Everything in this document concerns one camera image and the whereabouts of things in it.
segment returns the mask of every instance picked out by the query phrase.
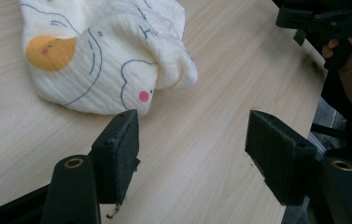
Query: baby garment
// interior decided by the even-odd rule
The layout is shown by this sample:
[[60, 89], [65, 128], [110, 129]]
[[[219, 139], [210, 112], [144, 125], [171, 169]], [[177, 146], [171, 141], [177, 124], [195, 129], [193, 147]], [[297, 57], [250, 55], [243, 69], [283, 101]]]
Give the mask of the baby garment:
[[157, 89], [197, 81], [175, 0], [21, 0], [37, 93], [81, 112], [147, 114]]

